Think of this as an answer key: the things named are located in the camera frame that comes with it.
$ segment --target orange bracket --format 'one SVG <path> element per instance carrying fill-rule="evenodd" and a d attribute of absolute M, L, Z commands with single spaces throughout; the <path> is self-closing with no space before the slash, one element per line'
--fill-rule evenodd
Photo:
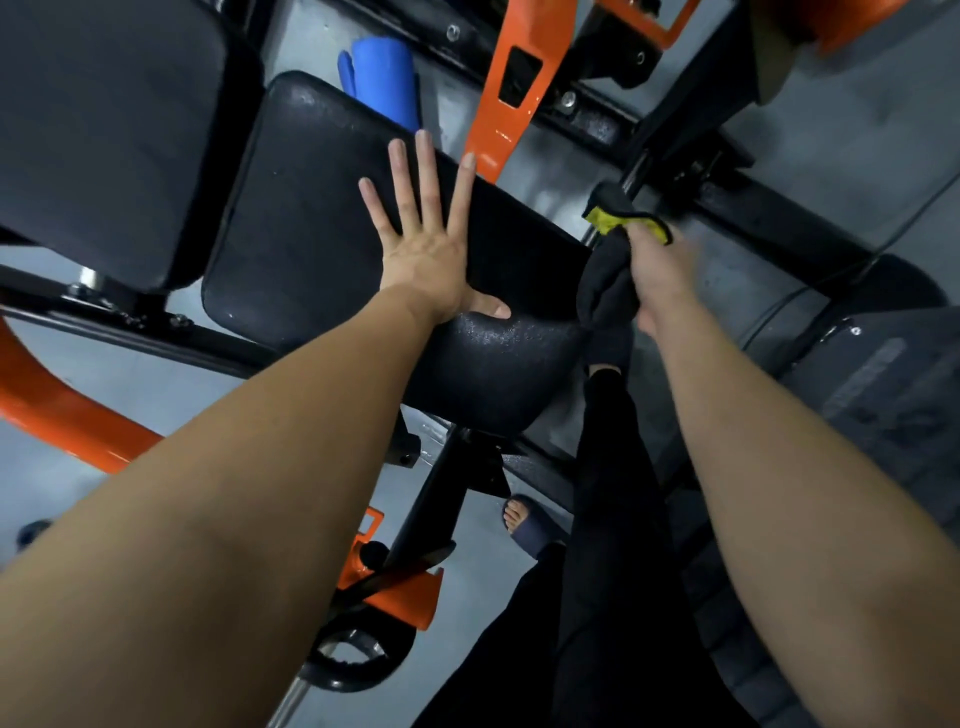
<path fill-rule="evenodd" d="M 162 438 L 50 374 L 0 319 L 0 417 L 105 473 Z"/>
<path fill-rule="evenodd" d="M 686 24 L 690 22 L 690 16 L 700 5 L 700 0 L 687 0 L 669 28 L 664 28 L 644 12 L 639 0 L 594 0 L 594 4 L 616 15 L 642 36 L 653 41 L 661 51 L 665 51 L 677 42 Z"/>
<path fill-rule="evenodd" d="M 576 0 L 510 0 L 480 106 L 467 138 L 466 151 L 476 155 L 477 173 L 487 182 L 496 182 L 503 165 L 530 126 L 573 40 L 576 17 Z M 507 59 L 514 48 L 543 63 L 517 109 L 499 98 L 507 73 Z"/>
<path fill-rule="evenodd" d="M 0 318 L 0 417 L 48 445 L 61 449 L 105 473 L 119 473 L 163 438 L 123 415 L 68 387 L 47 371 Z M 370 528 L 358 533 L 340 588 L 371 572 L 360 562 L 359 550 L 383 522 L 372 508 Z M 367 602 L 387 614 L 425 630 L 437 611 L 443 570 L 425 571 Z"/>
<path fill-rule="evenodd" d="M 360 560 L 360 548 L 363 544 L 370 542 L 376 529 L 383 523 L 383 514 L 375 508 L 368 508 L 367 515 L 373 518 L 373 523 L 366 531 L 358 532 L 353 537 L 353 546 L 350 547 L 344 570 L 340 573 L 337 589 L 348 589 L 373 573 Z M 437 602 L 440 599 L 440 587 L 443 581 L 443 569 L 437 569 L 437 573 L 422 571 L 400 584 L 368 596 L 364 601 L 381 612 L 386 612 L 424 631 L 430 626 L 430 622 L 437 613 Z"/>

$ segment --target padded bench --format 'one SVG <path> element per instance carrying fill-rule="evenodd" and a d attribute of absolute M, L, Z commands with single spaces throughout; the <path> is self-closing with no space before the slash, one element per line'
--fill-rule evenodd
<path fill-rule="evenodd" d="M 16 68 L 0 75 L 0 231 L 134 294 L 205 275 L 210 316 L 278 352 L 376 292 L 356 183 L 396 219 L 386 146 L 413 150 L 407 132 L 302 73 L 265 92 L 256 52 L 199 0 L 0 3 L 0 41 Z M 448 197 L 456 165 L 438 162 Z M 485 182 L 473 200 L 468 278 L 515 316 L 438 328 L 405 401 L 510 436 L 576 366 L 589 251 Z"/>
<path fill-rule="evenodd" d="M 224 328 L 289 352 L 359 311 L 377 291 L 382 247 L 357 189 L 370 177 L 398 222 L 387 143 L 413 137 L 300 72 L 264 98 L 225 224 L 204 277 L 204 308 Z M 438 155 L 444 205 L 457 164 Z M 586 333 L 577 284 L 589 251 L 478 180 L 468 280 L 505 301 L 507 322 L 479 314 L 439 327 L 404 401 L 498 435 L 527 427 L 576 366 Z"/>

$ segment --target blue foam roller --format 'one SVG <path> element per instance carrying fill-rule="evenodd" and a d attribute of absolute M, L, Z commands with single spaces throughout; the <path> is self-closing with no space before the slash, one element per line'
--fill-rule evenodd
<path fill-rule="evenodd" d="M 402 41 L 389 37 L 357 40 L 353 63 L 348 62 L 349 57 L 344 60 L 342 54 L 338 66 L 341 81 L 346 66 L 352 66 L 354 98 L 411 132 L 420 128 L 414 57 Z"/>

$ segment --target forearm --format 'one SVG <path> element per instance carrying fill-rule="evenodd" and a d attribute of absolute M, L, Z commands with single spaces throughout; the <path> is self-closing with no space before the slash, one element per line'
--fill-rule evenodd
<path fill-rule="evenodd" d="M 946 719 L 945 675 L 960 674 L 953 544 L 698 303 L 663 311 L 658 343 L 725 563 L 804 701 L 830 725 Z"/>
<path fill-rule="evenodd" d="M 102 725 L 110 706 L 115 724 L 264 724 L 324 620 L 432 327 L 416 296 L 378 294 L 44 534 L 4 575 L 16 631 L 0 626 L 0 660 L 24 712 L 0 722 Z"/>

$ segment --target yellow tag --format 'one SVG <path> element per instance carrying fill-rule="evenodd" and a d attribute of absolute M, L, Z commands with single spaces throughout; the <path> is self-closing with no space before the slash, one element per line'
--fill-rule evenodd
<path fill-rule="evenodd" d="M 597 228 L 597 231 L 601 235 L 608 235 L 614 228 L 626 225 L 627 223 L 643 223 L 660 243 L 666 245 L 670 242 L 670 238 L 667 237 L 666 231 L 660 223 L 649 217 L 617 217 L 616 215 L 609 214 L 600 207 L 595 207 L 587 213 L 585 219 Z"/>

